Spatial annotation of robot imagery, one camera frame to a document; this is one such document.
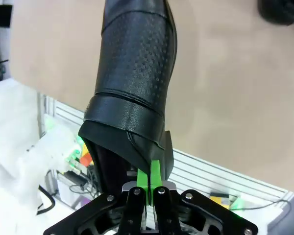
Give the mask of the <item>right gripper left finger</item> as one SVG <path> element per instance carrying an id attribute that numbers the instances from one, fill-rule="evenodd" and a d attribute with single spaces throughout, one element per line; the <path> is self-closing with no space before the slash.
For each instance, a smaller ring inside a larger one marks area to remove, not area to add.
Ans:
<path id="1" fill-rule="evenodd" d="M 146 218 L 147 175 L 138 170 L 137 181 L 124 184 L 119 196 L 103 193 L 46 229 L 45 235 L 139 235 Z"/>

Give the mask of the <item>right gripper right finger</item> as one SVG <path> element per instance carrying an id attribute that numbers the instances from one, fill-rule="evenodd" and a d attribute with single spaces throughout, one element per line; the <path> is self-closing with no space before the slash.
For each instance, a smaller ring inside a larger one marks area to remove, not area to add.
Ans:
<path id="1" fill-rule="evenodd" d="M 160 162 L 150 167 L 152 204 L 161 235 L 256 235 L 252 222 L 231 212 L 194 189 L 178 193 L 161 180 Z"/>

